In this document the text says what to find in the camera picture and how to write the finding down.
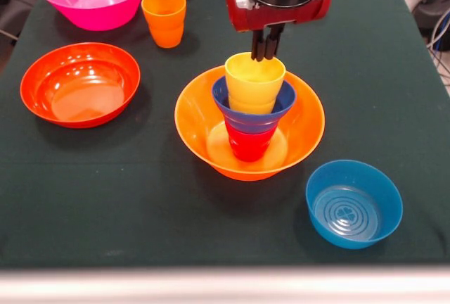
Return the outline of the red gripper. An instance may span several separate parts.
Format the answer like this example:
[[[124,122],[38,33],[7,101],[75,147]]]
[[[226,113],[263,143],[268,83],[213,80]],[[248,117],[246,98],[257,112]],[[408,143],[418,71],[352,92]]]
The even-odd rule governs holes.
[[[330,8],[331,0],[226,0],[231,24],[239,32],[252,33],[251,58],[271,60],[286,23],[306,23],[322,19]],[[263,29],[270,27],[264,39]]]

